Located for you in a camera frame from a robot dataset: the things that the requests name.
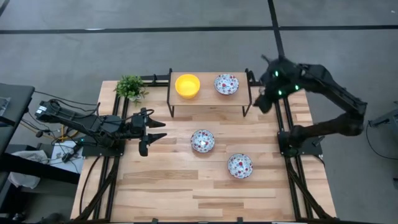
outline black metal frame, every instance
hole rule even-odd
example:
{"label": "black metal frame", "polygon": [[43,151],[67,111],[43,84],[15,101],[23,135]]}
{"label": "black metal frame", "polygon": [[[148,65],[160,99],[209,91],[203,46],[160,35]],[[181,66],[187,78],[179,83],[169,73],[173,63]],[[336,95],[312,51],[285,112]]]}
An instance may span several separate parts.
{"label": "black metal frame", "polygon": [[[5,0],[0,7],[0,16],[6,9],[8,3],[10,0]],[[275,35],[275,40],[277,44],[277,49],[278,53],[280,55],[284,55],[284,50],[283,50],[283,45],[282,45],[282,39],[280,37],[280,31],[286,31],[286,30],[389,30],[389,29],[398,29],[398,25],[379,25],[379,26],[278,26],[277,23],[277,17],[276,17],[276,12],[275,12],[275,7],[273,0],[267,0],[268,5],[269,5],[269,10],[271,13],[271,19],[272,19],[272,26],[224,26],[224,27],[156,27],[156,28],[121,28],[121,29],[96,29],[96,30],[88,30],[88,29],[50,29],[50,30],[0,30],[0,34],[97,34],[97,33],[141,33],[141,32],[222,32],[222,31],[260,31],[260,30],[273,30],[274,35]],[[164,86],[168,87],[170,89],[170,77],[171,77],[171,72],[172,70],[169,70],[168,75],[153,75],[153,77],[143,77],[143,80],[150,80],[152,82],[147,83],[147,86]],[[248,75],[248,85],[249,86],[261,86],[261,83],[256,81],[254,78],[253,73],[246,72]],[[170,110],[170,114],[172,117],[174,116],[174,107],[171,107],[169,104],[169,91],[167,92],[167,105]],[[127,104],[128,102],[124,102],[123,107],[123,113],[126,115],[127,113]],[[287,113],[287,121],[289,124],[289,127],[291,128],[293,125],[292,121],[292,115],[290,112],[290,107],[289,107],[289,101],[287,98],[284,99],[284,105],[285,105],[285,110]],[[114,104],[114,111],[113,113],[117,113],[119,106],[119,98],[116,97],[115,99],[115,104]],[[250,105],[248,105],[248,108],[244,109],[243,107],[243,114],[247,113]],[[276,115],[277,115],[277,120],[279,124],[279,131],[285,131],[284,129],[284,124],[283,124],[283,119],[280,111],[280,105],[279,102],[275,103],[275,108],[276,108]],[[305,177],[302,169],[302,161],[300,159],[300,156],[295,157],[296,160],[296,165],[298,169],[298,174],[294,171],[292,161],[290,158],[285,157],[285,164],[286,164],[286,169],[288,173],[288,180],[289,180],[289,188],[290,188],[290,194],[292,196],[292,206],[294,209],[294,215],[295,219],[298,222],[308,222],[308,223],[355,223],[355,222],[345,222],[345,221],[339,221],[334,218],[329,218],[328,216],[320,216],[320,218],[326,218],[326,219],[313,219],[312,218],[312,211],[311,207],[314,209],[316,213],[322,213],[322,208],[317,205],[316,201],[313,199],[313,197],[310,195],[310,192],[306,188],[306,183],[305,183]],[[114,180],[111,183],[111,186],[114,186],[114,183],[116,183],[116,176],[114,175],[114,169],[117,168],[116,166],[118,165],[119,158],[115,159],[114,165],[112,166],[112,170],[109,174],[112,174]],[[106,184],[106,181],[108,180],[109,182],[109,176],[105,178],[106,171],[108,168],[108,163],[109,163],[109,158],[105,158],[104,163],[103,163],[103,170],[101,171],[101,178],[99,182],[99,190],[104,190],[103,187]],[[297,198],[297,192],[295,185],[299,187],[299,189],[303,192],[303,195],[305,197],[305,208],[306,208],[306,213],[307,213],[307,218],[301,218],[300,214],[300,209],[299,209],[299,203],[298,203],[298,198]],[[108,204],[106,208],[106,218],[105,219],[98,219],[98,214],[100,210],[100,203],[97,205],[95,208],[95,216],[94,220],[84,220],[84,219],[79,219],[77,222],[82,222],[82,223],[104,223],[104,222],[109,222],[110,220],[110,214],[112,210],[112,203],[113,203],[113,195],[114,195],[114,187],[112,187],[109,191],[109,197],[108,197]],[[238,218],[237,220],[238,223],[243,223],[242,218]],[[211,223],[236,223],[236,222],[211,222]],[[270,222],[252,222],[252,223],[270,223]]]}

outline white bowl with red pattern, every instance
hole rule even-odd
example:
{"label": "white bowl with red pattern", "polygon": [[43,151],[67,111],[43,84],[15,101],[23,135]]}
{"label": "white bowl with red pattern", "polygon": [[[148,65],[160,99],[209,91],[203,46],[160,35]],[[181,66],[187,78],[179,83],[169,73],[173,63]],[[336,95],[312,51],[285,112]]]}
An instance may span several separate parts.
{"label": "white bowl with red pattern", "polygon": [[192,134],[191,146],[198,152],[208,152],[213,149],[214,144],[214,135],[208,130],[201,129]]}
{"label": "white bowl with red pattern", "polygon": [[253,172],[253,163],[245,154],[234,154],[228,159],[228,170],[233,177],[243,179]]}
{"label": "white bowl with red pattern", "polygon": [[239,88],[239,80],[231,74],[218,75],[214,80],[216,90],[224,95],[231,95]]}

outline green plant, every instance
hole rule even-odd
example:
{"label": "green plant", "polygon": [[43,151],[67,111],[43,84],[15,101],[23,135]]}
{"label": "green plant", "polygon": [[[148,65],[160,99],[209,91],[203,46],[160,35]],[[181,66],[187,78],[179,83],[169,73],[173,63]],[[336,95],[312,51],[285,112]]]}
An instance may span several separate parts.
{"label": "green plant", "polygon": [[129,98],[136,106],[141,103],[140,100],[145,98],[145,95],[148,94],[141,77],[132,75],[122,76],[122,79],[118,82],[114,91],[116,91],[119,96]]}

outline wooden tabletop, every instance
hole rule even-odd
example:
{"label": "wooden tabletop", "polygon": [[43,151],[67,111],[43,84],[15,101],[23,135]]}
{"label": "wooden tabletop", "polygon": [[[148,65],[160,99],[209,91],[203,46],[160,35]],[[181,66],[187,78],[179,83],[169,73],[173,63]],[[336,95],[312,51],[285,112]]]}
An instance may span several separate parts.
{"label": "wooden tabletop", "polygon": [[[214,80],[221,74],[234,75],[239,89],[232,95],[222,95],[214,87]],[[200,81],[200,90],[192,99],[182,98],[175,90],[175,81],[184,74],[192,74]],[[172,106],[247,106],[249,104],[248,78],[244,72],[172,72],[170,79],[170,105]]]}
{"label": "wooden tabletop", "polygon": [[[115,86],[114,81],[103,82],[100,114],[112,113]],[[120,160],[112,222],[149,222],[152,218],[161,222],[222,222],[236,221],[236,217],[248,222],[294,220],[284,158],[276,138],[279,129],[275,109],[262,114],[253,108],[243,118],[239,107],[188,106],[181,107],[171,118],[166,104],[167,88],[153,87],[147,91],[149,94],[137,108],[129,104],[127,115],[144,106],[154,109],[151,118],[166,123],[166,127],[148,129],[148,133],[166,132],[167,136],[149,147],[148,157],[139,155],[138,141],[127,142]],[[252,87],[252,92],[255,100],[257,87]],[[305,93],[295,93],[289,101],[294,123],[310,125]],[[215,135],[216,146],[211,152],[199,154],[191,149],[190,138],[197,129],[208,129]],[[253,161],[254,171],[247,179],[235,179],[227,170],[226,161],[235,153],[245,153]],[[84,161],[71,218],[78,216],[81,190],[94,159]],[[322,163],[313,156],[302,156],[302,160],[309,191],[334,216]],[[83,207],[97,191],[102,161],[101,158],[90,175]],[[301,193],[298,196],[304,216]],[[104,217],[107,198],[106,192],[100,218]]]}

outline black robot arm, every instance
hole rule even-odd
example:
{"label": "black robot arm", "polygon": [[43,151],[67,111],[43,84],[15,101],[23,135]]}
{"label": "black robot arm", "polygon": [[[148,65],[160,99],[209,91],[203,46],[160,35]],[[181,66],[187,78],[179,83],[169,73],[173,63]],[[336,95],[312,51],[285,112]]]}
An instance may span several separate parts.
{"label": "black robot arm", "polygon": [[272,61],[262,57],[269,66],[260,79],[265,89],[261,90],[254,106],[263,113],[267,113],[277,100],[301,89],[320,93],[345,111],[329,121],[307,127],[294,126],[285,138],[288,147],[300,147],[306,139],[315,136],[361,134],[367,103],[339,86],[323,65],[296,64],[282,56]]}
{"label": "black robot arm", "polygon": [[56,100],[41,101],[35,115],[39,121],[46,123],[60,123],[73,128],[87,136],[92,137],[98,147],[113,148],[119,141],[125,139],[140,139],[139,152],[141,156],[148,155],[147,145],[166,136],[161,134],[147,134],[146,127],[158,128],[164,123],[154,121],[149,117],[146,108],[141,108],[139,113],[133,114],[127,119],[121,119],[115,115],[97,116],[92,114],[80,114],[75,111],[62,108]]}

